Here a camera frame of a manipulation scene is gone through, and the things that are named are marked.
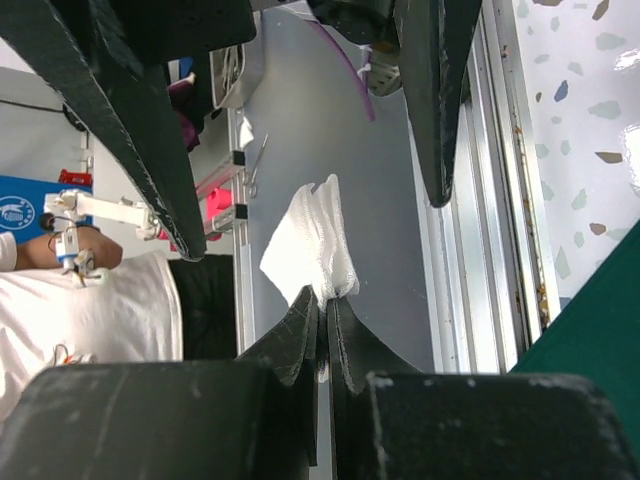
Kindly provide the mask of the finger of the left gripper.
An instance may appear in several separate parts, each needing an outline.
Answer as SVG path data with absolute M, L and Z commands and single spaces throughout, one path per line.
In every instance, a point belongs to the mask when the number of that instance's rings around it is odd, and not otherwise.
M 465 72 L 480 0 L 397 1 L 400 74 L 430 204 L 452 196 Z

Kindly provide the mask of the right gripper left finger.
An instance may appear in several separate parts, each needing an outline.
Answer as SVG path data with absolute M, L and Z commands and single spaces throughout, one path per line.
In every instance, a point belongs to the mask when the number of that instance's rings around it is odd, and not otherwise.
M 274 371 L 310 465 L 317 463 L 318 330 L 317 299 L 305 286 L 282 320 L 239 355 L 241 360 L 260 360 Z

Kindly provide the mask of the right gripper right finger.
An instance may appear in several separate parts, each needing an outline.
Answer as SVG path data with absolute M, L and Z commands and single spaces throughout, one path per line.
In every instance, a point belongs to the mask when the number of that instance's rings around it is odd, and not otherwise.
M 378 479 L 385 452 L 369 377 L 419 370 L 364 325 L 345 298 L 329 301 L 326 324 L 332 475 L 335 479 Z

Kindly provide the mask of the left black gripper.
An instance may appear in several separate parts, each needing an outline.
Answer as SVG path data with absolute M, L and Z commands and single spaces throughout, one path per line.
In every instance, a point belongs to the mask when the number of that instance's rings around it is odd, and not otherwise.
M 356 45 L 399 47 L 393 1 L 4 1 L 1 36 L 114 156 L 186 260 L 205 238 L 183 134 L 157 65 L 240 45 L 286 8 Z

